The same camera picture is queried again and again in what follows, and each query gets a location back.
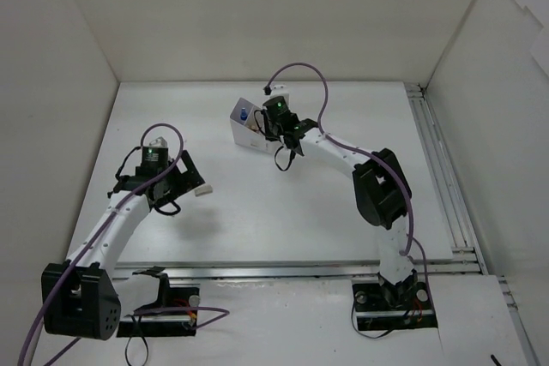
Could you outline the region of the blue-capped clear spray bottle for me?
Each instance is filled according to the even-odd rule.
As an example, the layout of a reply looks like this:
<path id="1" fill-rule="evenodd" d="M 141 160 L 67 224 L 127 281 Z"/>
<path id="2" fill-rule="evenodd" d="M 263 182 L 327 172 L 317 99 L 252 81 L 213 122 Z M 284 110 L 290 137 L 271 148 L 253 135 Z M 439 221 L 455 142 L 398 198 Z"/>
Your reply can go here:
<path id="1" fill-rule="evenodd" d="M 245 108 L 242 108 L 239 113 L 239 120 L 241 123 L 245 123 L 248 118 L 248 112 Z"/>

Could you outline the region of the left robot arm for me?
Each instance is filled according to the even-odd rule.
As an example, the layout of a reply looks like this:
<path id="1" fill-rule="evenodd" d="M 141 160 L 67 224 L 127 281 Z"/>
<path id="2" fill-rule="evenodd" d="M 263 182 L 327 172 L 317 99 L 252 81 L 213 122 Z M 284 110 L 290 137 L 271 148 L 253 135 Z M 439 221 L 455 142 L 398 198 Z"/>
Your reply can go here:
<path id="1" fill-rule="evenodd" d="M 152 212 L 204 185 L 186 150 L 179 161 L 167 147 L 142 147 L 133 175 L 117 172 L 108 207 L 81 246 L 63 263 L 50 263 L 41 275 L 44 328 L 53 335 L 109 339 L 126 316 L 147 309 L 158 315 L 171 305 L 170 282 L 162 267 L 134 272 L 114 285 L 119 257 L 137 226 Z"/>

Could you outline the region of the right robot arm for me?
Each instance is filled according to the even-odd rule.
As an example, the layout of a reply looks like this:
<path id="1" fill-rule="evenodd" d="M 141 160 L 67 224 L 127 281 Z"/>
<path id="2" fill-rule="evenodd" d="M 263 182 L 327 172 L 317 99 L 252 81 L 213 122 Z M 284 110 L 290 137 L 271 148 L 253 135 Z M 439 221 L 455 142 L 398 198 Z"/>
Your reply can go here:
<path id="1" fill-rule="evenodd" d="M 260 110 L 263 133 L 297 155 L 331 166 L 353 182 L 360 216 L 378 228 L 377 249 L 379 296 L 382 302 L 398 308 L 412 298 L 417 284 L 410 249 L 413 245 L 412 192 L 394 152 L 384 148 L 368 152 L 327 133 L 319 123 L 299 119 L 291 112 L 284 96 L 265 101 Z"/>

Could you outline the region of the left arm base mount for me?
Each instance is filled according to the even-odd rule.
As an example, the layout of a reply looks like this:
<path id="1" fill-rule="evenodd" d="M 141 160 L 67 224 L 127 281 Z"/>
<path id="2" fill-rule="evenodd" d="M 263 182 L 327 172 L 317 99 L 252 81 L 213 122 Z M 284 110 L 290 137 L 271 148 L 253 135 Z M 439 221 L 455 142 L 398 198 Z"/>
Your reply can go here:
<path id="1" fill-rule="evenodd" d="M 183 308 L 189 303 L 200 303 L 200 289 L 195 286 L 175 287 L 171 289 L 163 300 L 156 303 L 142 305 L 136 311 L 152 310 L 157 308 Z M 117 338 L 145 337 L 145 338 L 175 338 L 194 337 L 196 335 L 198 314 L 196 310 L 187 311 L 160 311 L 148 315 L 135 316 L 138 327 L 129 316 L 125 316 L 119 323 L 116 332 Z"/>

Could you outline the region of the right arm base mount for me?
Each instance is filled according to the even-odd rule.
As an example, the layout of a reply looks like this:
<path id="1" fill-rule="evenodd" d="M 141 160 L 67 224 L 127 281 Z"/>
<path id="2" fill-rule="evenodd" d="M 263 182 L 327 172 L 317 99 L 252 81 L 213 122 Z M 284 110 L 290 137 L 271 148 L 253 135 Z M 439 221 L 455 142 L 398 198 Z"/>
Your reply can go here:
<path id="1" fill-rule="evenodd" d="M 438 327 L 434 306 L 425 282 L 420 281 L 410 298 L 390 305 L 381 285 L 354 283 L 351 321 L 355 330 L 369 339 L 380 339 L 397 331 Z"/>

